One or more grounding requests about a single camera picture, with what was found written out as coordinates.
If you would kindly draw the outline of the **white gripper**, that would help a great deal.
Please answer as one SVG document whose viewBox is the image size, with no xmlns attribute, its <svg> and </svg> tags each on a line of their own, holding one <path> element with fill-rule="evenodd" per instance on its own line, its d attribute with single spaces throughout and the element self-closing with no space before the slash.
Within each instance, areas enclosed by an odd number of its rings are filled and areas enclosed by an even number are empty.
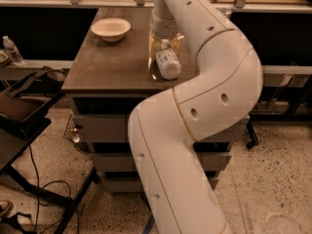
<svg viewBox="0 0 312 234">
<path fill-rule="evenodd" d="M 156 59 L 156 52 L 161 48 L 159 37 L 174 37 L 170 40 L 170 45 L 175 54 L 179 54 L 180 41 L 184 36 L 179 33 L 176 21 L 164 0 L 154 0 L 150 28 L 152 30 L 149 33 L 149 56 L 151 60 Z"/>
</svg>

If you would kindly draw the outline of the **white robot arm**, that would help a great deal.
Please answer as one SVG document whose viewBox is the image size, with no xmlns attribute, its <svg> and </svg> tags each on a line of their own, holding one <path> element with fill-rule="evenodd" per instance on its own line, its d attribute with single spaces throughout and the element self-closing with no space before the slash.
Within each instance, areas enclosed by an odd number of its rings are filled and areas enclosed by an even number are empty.
<svg viewBox="0 0 312 234">
<path fill-rule="evenodd" d="M 244 33 L 209 0 L 155 0 L 174 17 L 198 75 L 149 97 L 131 113 L 129 141 L 160 234 L 232 234 L 195 142 L 245 118 L 262 68 Z"/>
</svg>

